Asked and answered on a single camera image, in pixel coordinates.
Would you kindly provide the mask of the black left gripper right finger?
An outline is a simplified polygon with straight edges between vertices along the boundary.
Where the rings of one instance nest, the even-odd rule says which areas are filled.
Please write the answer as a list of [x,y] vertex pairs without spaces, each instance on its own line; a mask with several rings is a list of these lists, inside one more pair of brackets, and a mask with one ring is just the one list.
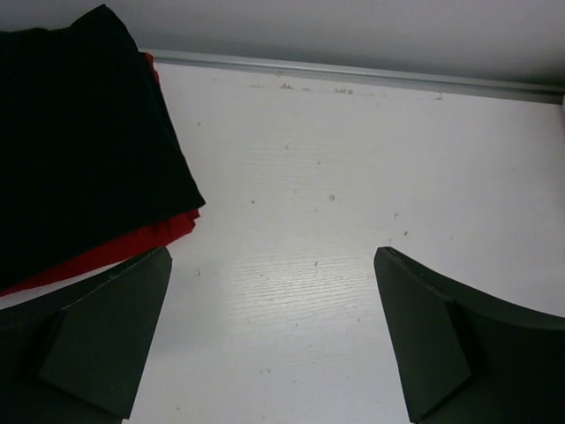
[[412,423],[562,423],[564,320],[390,246],[373,266]]

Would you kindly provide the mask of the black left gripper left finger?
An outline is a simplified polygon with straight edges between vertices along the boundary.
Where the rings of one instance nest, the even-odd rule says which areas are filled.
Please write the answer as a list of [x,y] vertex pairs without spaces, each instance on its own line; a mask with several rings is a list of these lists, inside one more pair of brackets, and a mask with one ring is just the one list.
[[171,270],[160,247],[2,309],[1,421],[129,419]]

